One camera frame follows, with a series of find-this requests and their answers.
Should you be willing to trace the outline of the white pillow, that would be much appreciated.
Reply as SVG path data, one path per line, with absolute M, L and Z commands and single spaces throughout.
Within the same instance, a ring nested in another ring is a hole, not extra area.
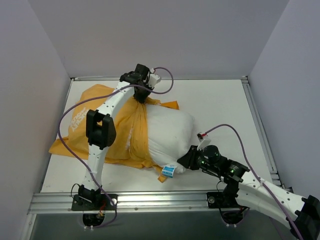
M 186 168 L 178 159 L 191 147 L 195 119 L 182 110 L 160 105 L 146 106 L 148 150 L 159 167 L 175 167 L 174 174 L 183 174 Z

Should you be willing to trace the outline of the orange Mickey Mouse pillowcase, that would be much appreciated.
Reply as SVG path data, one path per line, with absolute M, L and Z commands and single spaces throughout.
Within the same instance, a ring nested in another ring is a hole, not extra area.
M 86 115 L 88 110 L 96 110 L 112 93 L 113 88 L 96 84 L 85 90 L 72 114 L 68 135 L 54 141 L 49 153 L 61 156 L 72 156 L 76 153 L 81 159 L 88 159 L 89 144 L 86 137 Z M 147 105 L 131 97 L 121 108 L 114 120 L 116 139 L 108 150 L 105 162 L 120 164 L 137 169 L 154 168 L 161 173 L 162 168 L 156 165 L 150 156 L 148 145 Z

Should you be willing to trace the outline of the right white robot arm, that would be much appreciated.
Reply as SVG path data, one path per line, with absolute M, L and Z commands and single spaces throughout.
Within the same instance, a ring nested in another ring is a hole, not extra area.
M 209 208 L 249 208 L 282 223 L 297 239 L 319 237 L 320 201 L 316 197 L 294 194 L 255 176 L 247 166 L 222 156 L 215 145 L 202 150 L 193 145 L 177 162 L 225 183 L 223 190 L 206 194 Z

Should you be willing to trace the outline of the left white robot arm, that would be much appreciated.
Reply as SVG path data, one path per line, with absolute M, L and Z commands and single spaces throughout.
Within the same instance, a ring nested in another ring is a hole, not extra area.
M 77 196 L 88 209 L 95 210 L 103 202 L 103 165 L 108 149 L 117 136 L 114 118 L 129 98 L 144 103 L 160 81 L 161 77 L 154 70 L 137 64 L 135 70 L 120 77 L 111 95 L 97 109 L 87 112 L 85 135 L 88 140 L 88 161 Z

